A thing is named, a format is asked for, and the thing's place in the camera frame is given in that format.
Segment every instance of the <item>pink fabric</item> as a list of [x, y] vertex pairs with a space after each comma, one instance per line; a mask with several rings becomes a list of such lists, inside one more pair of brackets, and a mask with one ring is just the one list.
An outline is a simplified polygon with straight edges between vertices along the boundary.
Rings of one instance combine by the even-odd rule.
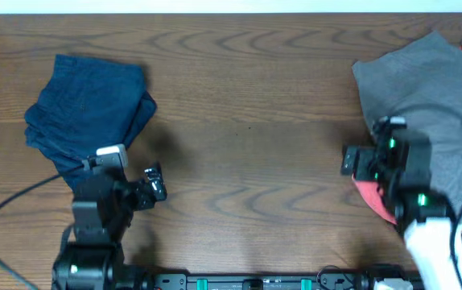
[[386, 221], [396, 224], [395, 217], [390, 214], [383, 205], [383, 191], [380, 189], [378, 192], [377, 182], [355, 181], [354, 179], [353, 181], [367, 205]]

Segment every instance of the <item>green tape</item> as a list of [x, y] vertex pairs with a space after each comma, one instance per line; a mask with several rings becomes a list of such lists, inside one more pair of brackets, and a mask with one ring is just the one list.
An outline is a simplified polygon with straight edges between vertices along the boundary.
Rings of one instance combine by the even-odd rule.
[[311, 290], [310, 279], [301, 279], [301, 290]]
[[197, 290], [208, 290], [208, 281], [206, 279], [198, 279]]

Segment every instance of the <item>blue cloth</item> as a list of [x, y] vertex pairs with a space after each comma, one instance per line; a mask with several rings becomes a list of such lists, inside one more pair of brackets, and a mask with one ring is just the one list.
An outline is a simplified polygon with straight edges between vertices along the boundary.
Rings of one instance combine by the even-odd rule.
[[[99, 147], [129, 147], [155, 111], [139, 66], [58, 55], [51, 80], [25, 113], [27, 146], [64, 172]], [[88, 176], [79, 171], [64, 180], [74, 189]]]

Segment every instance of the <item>wooden tabletop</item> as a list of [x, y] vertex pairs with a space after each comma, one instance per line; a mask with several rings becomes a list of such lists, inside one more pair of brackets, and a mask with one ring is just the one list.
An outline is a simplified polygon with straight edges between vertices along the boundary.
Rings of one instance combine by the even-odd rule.
[[[163, 164], [170, 195], [137, 213], [126, 262], [209, 272], [317, 272], [400, 263], [401, 239], [340, 176], [341, 146], [367, 143], [355, 60], [462, 14], [0, 15], [0, 201], [56, 173], [26, 147], [23, 115], [55, 54], [140, 64], [158, 111], [129, 149], [129, 178]], [[62, 180], [0, 212], [0, 256], [50, 288], [72, 222]], [[0, 289], [23, 288], [0, 270]]]

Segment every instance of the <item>folded blue cloth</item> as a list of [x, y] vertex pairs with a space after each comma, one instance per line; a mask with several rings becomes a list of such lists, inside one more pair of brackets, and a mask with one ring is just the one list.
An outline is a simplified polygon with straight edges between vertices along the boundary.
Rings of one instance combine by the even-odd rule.
[[[139, 66], [58, 55], [51, 80], [25, 113], [27, 146], [64, 172], [99, 147], [129, 147], [155, 111]], [[74, 189], [88, 176], [79, 171], [64, 180]]]

